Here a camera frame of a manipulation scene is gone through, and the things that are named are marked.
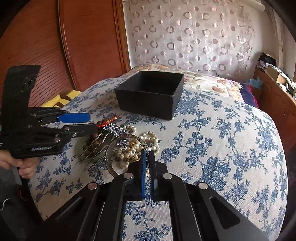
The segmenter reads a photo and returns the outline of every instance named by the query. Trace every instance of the white cable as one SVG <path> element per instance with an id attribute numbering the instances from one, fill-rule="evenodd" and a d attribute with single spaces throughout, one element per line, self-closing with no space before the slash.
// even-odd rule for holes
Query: white cable
<path id="1" fill-rule="evenodd" d="M 10 198 L 7 198 L 4 200 L 3 204 L 2 204 L 2 208 L 0 209 L 0 211 L 2 211 L 4 209 L 4 203 L 7 201 L 7 200 L 10 200 Z"/>

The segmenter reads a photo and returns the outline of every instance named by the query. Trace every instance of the floral bedspread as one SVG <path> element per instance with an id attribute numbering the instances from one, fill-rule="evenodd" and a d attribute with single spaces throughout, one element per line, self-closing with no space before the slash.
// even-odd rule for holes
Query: floral bedspread
<path id="1" fill-rule="evenodd" d="M 171 121 L 123 112 L 114 93 L 122 81 L 100 81 L 64 109 L 88 112 L 92 122 L 117 114 L 118 124 L 133 124 L 137 133 L 155 132 L 160 140 L 156 160 L 169 172 L 187 183 L 206 182 L 275 240 L 286 210 L 287 168 L 273 120 L 245 103 L 188 87 Z M 60 155 L 40 159 L 30 191 L 44 219 L 89 182 L 112 180 L 104 163 L 85 170 L 86 162 L 78 158 L 83 142 L 74 138 Z M 168 203 L 151 201 L 149 192 L 143 202 L 128 202 L 125 212 L 123 240 L 173 239 Z"/>
<path id="2" fill-rule="evenodd" d="M 241 89 L 241 85 L 236 81 L 215 77 L 212 75 L 204 75 L 185 69 L 173 68 L 171 66 L 166 66 L 162 64 L 140 64 L 132 68 L 129 72 L 122 75 L 120 78 L 126 79 L 127 77 L 141 70 L 181 73 L 184 74 L 185 87 L 216 92 L 221 96 L 244 102 L 243 97 L 239 91 L 239 89 Z"/>

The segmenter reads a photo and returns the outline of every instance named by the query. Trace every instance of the cardboard box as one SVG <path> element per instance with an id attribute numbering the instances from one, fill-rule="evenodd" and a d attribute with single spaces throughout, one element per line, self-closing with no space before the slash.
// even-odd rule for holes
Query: cardboard box
<path id="1" fill-rule="evenodd" d="M 115 88 L 121 110 L 171 120 L 183 93 L 184 75 L 140 71 Z"/>
<path id="2" fill-rule="evenodd" d="M 277 72 L 271 65 L 267 68 L 267 73 L 277 82 L 283 85 L 286 85 L 287 80 L 281 76 L 279 72 Z"/>

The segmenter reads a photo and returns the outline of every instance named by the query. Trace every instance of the orange beaded tassel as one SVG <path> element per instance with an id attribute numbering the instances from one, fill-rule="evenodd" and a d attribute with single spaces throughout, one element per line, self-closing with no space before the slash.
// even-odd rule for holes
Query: orange beaded tassel
<path id="1" fill-rule="evenodd" d="M 114 117 L 112 117 L 112 118 L 110 118 L 110 119 L 104 121 L 103 123 L 101 123 L 101 124 L 97 124 L 97 126 L 98 126 L 98 128 L 103 127 L 103 126 L 107 126 L 107 125 L 109 125 L 110 123 L 116 121 L 117 118 L 118 118 L 118 115 L 115 115 Z"/>

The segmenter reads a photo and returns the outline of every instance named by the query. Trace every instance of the white wall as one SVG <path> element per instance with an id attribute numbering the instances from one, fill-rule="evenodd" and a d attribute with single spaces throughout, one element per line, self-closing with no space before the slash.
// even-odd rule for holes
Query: white wall
<path id="1" fill-rule="evenodd" d="M 131 62 L 131 67 L 134 67 L 135 65 L 137 65 L 137 61 L 136 61 L 135 52 L 134 52 L 135 51 L 134 40 L 131 34 L 129 34 L 133 32 L 133 29 L 131 28 L 131 24 L 130 24 L 131 13 L 129 11 L 129 6 L 130 6 L 130 1 L 126 1 L 123 3 L 130 62 Z M 249 19 L 251 19 L 251 26 L 254 28 L 254 31 L 255 31 L 255 38 L 254 38 L 252 52 L 250 54 L 250 59 L 247 63 L 247 69 L 243 77 L 243 79 L 246 80 L 246 79 L 253 78 L 254 69 L 258 63 L 258 59 L 262 51 L 268 53 L 269 55 L 271 55 L 276 59 L 277 43 L 276 43 L 276 37 L 274 34 L 272 23 L 269 20 L 266 12 L 260 12 L 246 5 L 244 6 L 244 12 L 249 13 L 250 15 Z"/>
<path id="2" fill-rule="evenodd" d="M 293 80 L 296 62 L 296 43 L 286 25 L 284 25 L 283 52 L 284 73 L 287 74 L 291 80 Z"/>

